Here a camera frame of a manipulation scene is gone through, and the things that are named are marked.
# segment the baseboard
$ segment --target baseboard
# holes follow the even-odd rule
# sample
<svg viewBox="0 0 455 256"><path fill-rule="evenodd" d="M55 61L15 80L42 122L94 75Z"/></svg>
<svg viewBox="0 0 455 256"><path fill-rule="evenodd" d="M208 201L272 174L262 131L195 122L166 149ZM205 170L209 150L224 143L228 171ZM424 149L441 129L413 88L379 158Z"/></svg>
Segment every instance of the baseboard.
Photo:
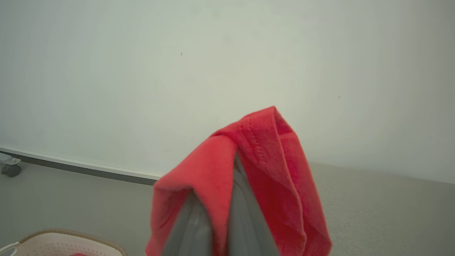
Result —
<svg viewBox="0 0 455 256"><path fill-rule="evenodd" d="M13 155L13 157L19 158L24 162L110 179L119 179L129 182L132 182L132 180L142 180L141 182L133 182L153 184L160 178L158 175L153 175L143 171L75 161L4 146L0 146L0 151L5 154Z"/></svg>

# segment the white wall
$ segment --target white wall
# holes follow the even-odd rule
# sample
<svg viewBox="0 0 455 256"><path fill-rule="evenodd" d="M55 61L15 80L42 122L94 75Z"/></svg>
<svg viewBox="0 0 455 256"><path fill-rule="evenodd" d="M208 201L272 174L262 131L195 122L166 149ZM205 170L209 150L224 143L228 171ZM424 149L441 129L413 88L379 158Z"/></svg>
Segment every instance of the white wall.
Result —
<svg viewBox="0 0 455 256"><path fill-rule="evenodd" d="M455 183L454 10L0 1L0 148L161 176L276 105L311 162Z"/></svg>

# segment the towel fold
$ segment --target towel fold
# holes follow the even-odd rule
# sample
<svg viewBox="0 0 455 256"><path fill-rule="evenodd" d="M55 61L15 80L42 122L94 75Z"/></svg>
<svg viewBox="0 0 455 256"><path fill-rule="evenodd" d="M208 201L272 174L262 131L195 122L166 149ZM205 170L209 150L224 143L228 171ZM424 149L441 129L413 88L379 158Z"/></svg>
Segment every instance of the towel fold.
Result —
<svg viewBox="0 0 455 256"><path fill-rule="evenodd" d="M155 183L146 255L160 255L190 190L210 215L213 255L228 255L236 152L280 255L328 255L332 243L308 162L296 133L275 107L218 130Z"/></svg>

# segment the white basket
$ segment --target white basket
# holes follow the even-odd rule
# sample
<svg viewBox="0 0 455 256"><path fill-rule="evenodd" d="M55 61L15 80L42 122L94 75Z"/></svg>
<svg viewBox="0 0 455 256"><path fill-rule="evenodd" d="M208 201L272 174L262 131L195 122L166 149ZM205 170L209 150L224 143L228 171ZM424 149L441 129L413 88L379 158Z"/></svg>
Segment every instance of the white basket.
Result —
<svg viewBox="0 0 455 256"><path fill-rule="evenodd" d="M14 249L11 256L127 256L125 250L106 239L65 229L36 232L0 249L0 255Z"/></svg>

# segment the gray object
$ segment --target gray object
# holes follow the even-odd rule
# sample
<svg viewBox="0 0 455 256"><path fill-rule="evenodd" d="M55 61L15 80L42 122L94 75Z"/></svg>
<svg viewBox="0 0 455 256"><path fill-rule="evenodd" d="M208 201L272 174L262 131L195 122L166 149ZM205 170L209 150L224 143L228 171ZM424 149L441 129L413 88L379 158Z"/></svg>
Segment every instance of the gray object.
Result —
<svg viewBox="0 0 455 256"><path fill-rule="evenodd" d="M228 246L230 256L279 256L272 233L254 196L243 166L236 157L231 207L229 210Z"/></svg>
<svg viewBox="0 0 455 256"><path fill-rule="evenodd" d="M233 190L228 221L230 256L279 256L261 208L254 196L243 167L236 157ZM204 205L194 192L183 204L162 256L210 256L212 225Z"/></svg>
<svg viewBox="0 0 455 256"><path fill-rule="evenodd" d="M161 255L212 255L212 223L207 210L193 191L180 209Z"/></svg>
<svg viewBox="0 0 455 256"><path fill-rule="evenodd" d="M22 171L22 168L16 164L15 165L6 164L1 169L1 174L6 175L8 177L15 177L15 176L19 175L21 171Z"/></svg>

